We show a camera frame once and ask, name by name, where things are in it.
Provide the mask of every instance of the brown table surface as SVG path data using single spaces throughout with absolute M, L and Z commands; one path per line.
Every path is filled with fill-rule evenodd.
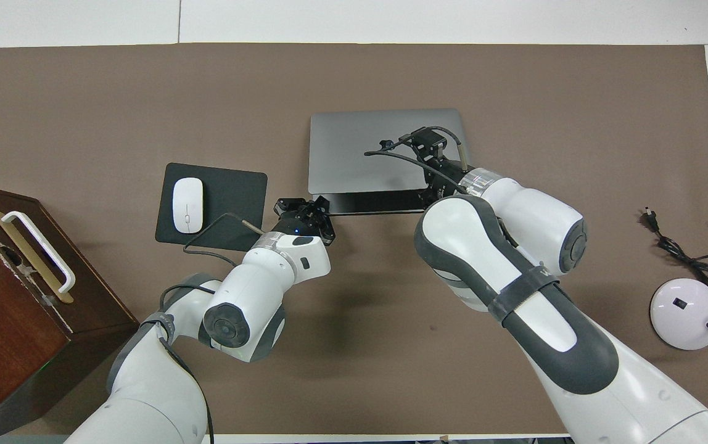
M 40 199 L 144 318 L 168 285 L 228 272 L 154 240 L 165 164 L 265 172 L 269 228 L 272 202 L 307 196 L 312 113 L 430 107 L 461 112 L 472 163 L 585 215 L 588 250 L 563 287 L 708 407 L 708 347 L 672 349 L 648 319 L 656 287 L 690 273 L 636 222 L 650 205 L 665 234 L 708 253 L 703 47 L 0 49 L 0 188 Z M 215 432 L 564 431 L 509 335 L 416 256 L 418 217 L 334 219 L 332 273 L 287 293 L 286 329 L 268 359 L 245 364 L 177 343 L 207 393 Z M 36 429 L 70 432 L 105 398 L 105 372 Z

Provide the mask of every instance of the mouse pad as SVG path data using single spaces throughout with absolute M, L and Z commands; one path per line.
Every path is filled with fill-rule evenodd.
M 185 177 L 197 177 L 204 183 L 204 225 L 201 230 L 228 212 L 238 214 L 256 227 L 261 226 L 266 200 L 264 173 L 168 163 L 165 180 L 162 181 L 157 233 L 154 235 L 157 241 L 184 245 L 198 234 L 181 233 L 173 224 L 173 185 Z M 225 217 L 192 244 L 196 247 L 247 251 L 256 240 L 258 234 L 232 217 Z

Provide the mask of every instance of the gray strap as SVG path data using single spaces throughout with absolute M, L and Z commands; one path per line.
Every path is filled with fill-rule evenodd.
M 173 324 L 173 315 L 166 314 L 161 311 L 155 311 L 150 314 L 145 321 L 140 323 L 141 326 L 143 324 L 161 325 L 162 328 L 165 329 L 166 332 L 168 332 L 168 342 L 170 342 L 171 338 L 173 338 L 173 334 L 176 332 L 176 325 Z
M 493 298 L 488 304 L 488 312 L 501 324 L 504 318 L 523 304 L 529 296 L 553 282 L 559 282 L 559 279 L 552 276 L 543 265 L 529 269 L 515 281 L 507 284 L 507 287 Z

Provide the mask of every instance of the computer mouse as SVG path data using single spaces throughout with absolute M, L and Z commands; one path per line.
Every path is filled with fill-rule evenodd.
M 173 225 L 191 235 L 204 226 L 204 183 L 196 177 L 185 177 L 173 185 Z

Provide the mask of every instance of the brown wooden box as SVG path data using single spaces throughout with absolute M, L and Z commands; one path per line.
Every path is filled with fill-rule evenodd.
M 75 273 L 64 303 L 0 224 L 0 435 L 43 415 L 133 334 L 137 321 L 36 199 L 0 191 L 0 212 L 21 211 Z M 18 220 L 44 264 L 63 274 Z

